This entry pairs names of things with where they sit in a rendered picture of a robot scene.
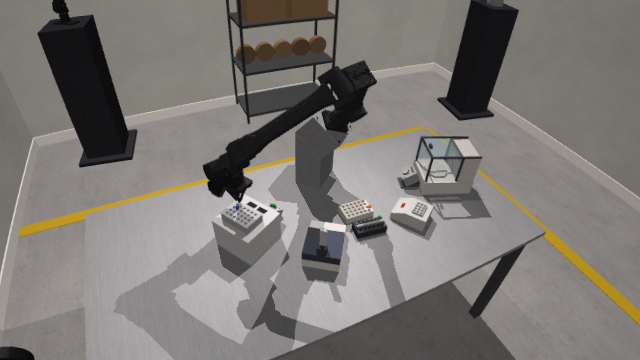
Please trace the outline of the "white tube rack with round holes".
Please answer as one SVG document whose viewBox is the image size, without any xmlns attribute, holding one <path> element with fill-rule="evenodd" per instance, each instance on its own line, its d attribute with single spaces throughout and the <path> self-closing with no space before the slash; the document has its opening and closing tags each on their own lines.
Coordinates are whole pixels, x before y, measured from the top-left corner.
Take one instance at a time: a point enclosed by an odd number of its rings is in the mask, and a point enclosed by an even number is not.
<svg viewBox="0 0 640 360">
<path fill-rule="evenodd" d="M 373 216 L 374 210 L 368 211 L 368 202 L 365 198 L 353 202 L 338 205 L 338 212 L 346 222 L 352 223 Z"/>
</svg>

